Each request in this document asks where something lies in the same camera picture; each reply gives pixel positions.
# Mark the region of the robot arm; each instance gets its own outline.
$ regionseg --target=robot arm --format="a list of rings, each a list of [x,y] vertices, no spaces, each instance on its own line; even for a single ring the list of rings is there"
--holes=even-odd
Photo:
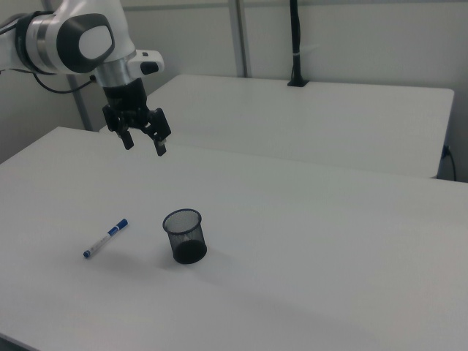
[[[54,12],[33,12],[0,28],[0,70],[27,69],[42,75],[93,72],[109,104],[109,130],[133,147],[128,128],[147,134],[158,155],[170,135],[161,109],[150,111],[141,80],[161,72],[157,51],[135,50],[119,0],[63,0]]]

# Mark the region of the blue marker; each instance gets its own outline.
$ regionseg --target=blue marker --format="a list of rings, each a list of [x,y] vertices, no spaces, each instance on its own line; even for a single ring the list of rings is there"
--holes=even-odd
[[[124,229],[129,224],[126,219],[122,219],[114,228],[107,232],[107,235],[96,242],[89,250],[84,251],[83,256],[90,258],[99,247],[104,245],[110,238],[112,238],[119,230]]]

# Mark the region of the cable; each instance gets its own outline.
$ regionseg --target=cable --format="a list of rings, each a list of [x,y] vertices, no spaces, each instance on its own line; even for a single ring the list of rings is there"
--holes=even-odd
[[[84,87],[88,86],[89,84],[93,83],[92,80],[90,80],[89,82],[86,82],[84,83],[82,86],[78,86],[77,88],[74,88],[74,89],[71,89],[71,90],[63,90],[63,91],[60,91],[60,90],[55,90],[55,89],[51,89],[49,88],[48,86],[46,86],[43,82],[41,82],[41,80],[39,79],[39,77],[37,77],[37,74],[36,73],[33,73],[33,76],[34,76],[34,79],[41,85],[41,87],[43,87],[44,89],[50,91],[51,93],[54,93],[54,94],[70,94],[70,93],[75,93],[76,91],[78,90],[81,90],[83,89]]]
[[[16,23],[15,23],[14,25],[8,27],[8,28],[2,29],[2,30],[0,31],[0,35],[5,34],[5,33],[7,33],[8,31],[11,31],[11,30],[13,30],[13,29],[15,29],[15,28],[16,28]]]
[[[453,181],[456,181],[456,169],[455,169],[455,161],[453,161],[453,155],[450,149],[447,150],[447,155],[452,160],[452,169],[453,169]]]
[[[6,20],[4,20],[1,24],[0,24],[0,28],[3,28],[5,26],[8,26],[9,24],[11,24],[11,22],[14,22],[15,20],[19,20],[20,18],[22,18],[23,16],[26,16],[27,13],[17,13],[16,15],[13,15],[13,16],[10,16],[9,18],[7,18]]]
[[[31,71],[26,71],[25,69],[12,68],[11,70],[21,73],[32,73]]]

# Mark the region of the black mesh cup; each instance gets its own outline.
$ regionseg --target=black mesh cup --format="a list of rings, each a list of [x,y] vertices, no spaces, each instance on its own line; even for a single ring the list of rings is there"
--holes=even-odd
[[[205,257],[206,245],[201,227],[202,215],[189,208],[172,212],[162,227],[169,235],[174,260],[183,265],[195,263]]]

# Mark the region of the table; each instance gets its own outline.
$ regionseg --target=table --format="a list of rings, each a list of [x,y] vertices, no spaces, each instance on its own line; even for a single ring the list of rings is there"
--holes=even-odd
[[[0,334],[31,350],[468,346],[466,184],[58,128],[0,199]],[[186,207],[208,254],[183,266],[162,221]]]
[[[174,143],[430,178],[452,101],[453,91],[438,88],[291,88],[284,80],[179,75],[148,106],[163,108]]]

